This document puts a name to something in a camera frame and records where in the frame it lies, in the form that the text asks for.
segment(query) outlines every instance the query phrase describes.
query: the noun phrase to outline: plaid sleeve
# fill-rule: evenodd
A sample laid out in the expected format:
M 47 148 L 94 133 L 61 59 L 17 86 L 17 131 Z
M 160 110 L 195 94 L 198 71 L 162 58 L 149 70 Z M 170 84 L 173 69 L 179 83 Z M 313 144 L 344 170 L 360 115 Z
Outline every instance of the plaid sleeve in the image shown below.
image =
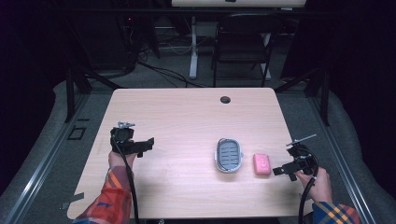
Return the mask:
M 73 223 L 129 223 L 131 201 L 125 167 L 110 167 L 101 194 Z
M 358 212 L 339 203 L 313 203 L 314 223 L 361 223 Z

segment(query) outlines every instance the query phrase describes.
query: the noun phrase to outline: hand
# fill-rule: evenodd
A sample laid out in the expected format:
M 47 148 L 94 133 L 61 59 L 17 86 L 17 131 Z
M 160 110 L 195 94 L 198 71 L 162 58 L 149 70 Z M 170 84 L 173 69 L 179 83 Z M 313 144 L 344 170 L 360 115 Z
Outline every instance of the hand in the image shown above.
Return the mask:
M 134 165 L 134 158 L 136 158 L 136 155 L 137 154 L 134 153 L 125 156 L 125 159 L 131 168 Z M 108 164 L 110 166 L 125 166 L 125 162 L 123 161 L 121 155 L 113 151 L 108 154 Z
M 300 179 L 303 187 L 305 188 L 312 175 L 305 175 L 302 172 L 294 173 Z M 330 181 L 330 176 L 327 171 L 321 167 L 318 169 L 317 180 L 315 180 L 314 185 L 308 193 L 314 202 L 327 202 L 332 203 L 332 186 Z

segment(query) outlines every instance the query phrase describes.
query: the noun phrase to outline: person's right hand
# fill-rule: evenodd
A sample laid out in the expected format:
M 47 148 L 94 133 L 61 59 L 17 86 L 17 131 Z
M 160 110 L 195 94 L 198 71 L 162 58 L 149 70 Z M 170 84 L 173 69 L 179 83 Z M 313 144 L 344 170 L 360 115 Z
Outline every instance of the person's right hand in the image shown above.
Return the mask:
M 312 175 L 305 175 L 303 172 L 296 172 L 294 174 L 297 175 L 304 188 L 306 188 L 306 185 L 312 178 Z M 315 203 L 332 203 L 332 186 L 330 176 L 325 169 L 319 167 L 317 180 L 315 180 L 314 185 L 312 186 L 311 190 L 309 190 L 309 195 Z

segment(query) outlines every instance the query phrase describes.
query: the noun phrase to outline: light wood table surface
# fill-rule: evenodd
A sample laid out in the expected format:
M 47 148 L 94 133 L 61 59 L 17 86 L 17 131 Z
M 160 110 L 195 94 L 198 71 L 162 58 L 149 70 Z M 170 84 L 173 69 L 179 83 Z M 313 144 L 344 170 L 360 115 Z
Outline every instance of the light wood table surface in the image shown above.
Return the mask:
M 305 0 L 172 0 L 173 7 L 304 7 Z
M 223 104 L 220 97 L 231 102 Z M 276 95 L 267 88 L 117 90 L 108 105 L 79 180 L 68 217 L 82 213 L 100 194 L 108 169 L 110 131 L 118 121 L 135 123 L 134 140 L 155 138 L 134 161 L 140 218 L 297 216 L 300 181 L 288 175 L 254 174 L 253 155 L 269 155 L 272 168 L 291 162 L 291 142 Z M 234 174 L 218 170 L 220 138 L 239 142 L 244 153 Z M 311 202 L 306 202 L 309 212 Z

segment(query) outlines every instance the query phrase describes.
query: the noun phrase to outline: person's left hand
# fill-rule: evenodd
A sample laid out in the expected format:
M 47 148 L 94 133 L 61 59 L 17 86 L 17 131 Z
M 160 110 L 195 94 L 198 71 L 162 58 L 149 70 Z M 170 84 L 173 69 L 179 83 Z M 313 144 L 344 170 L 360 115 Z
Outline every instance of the person's left hand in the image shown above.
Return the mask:
M 134 165 L 134 158 L 136 158 L 137 154 L 129 154 L 125 156 L 126 161 L 128 162 L 128 165 L 132 168 Z M 113 167 L 113 166 L 125 166 L 125 162 L 123 161 L 122 157 L 120 154 L 115 153 L 113 151 L 110 151 L 108 154 L 108 164 Z

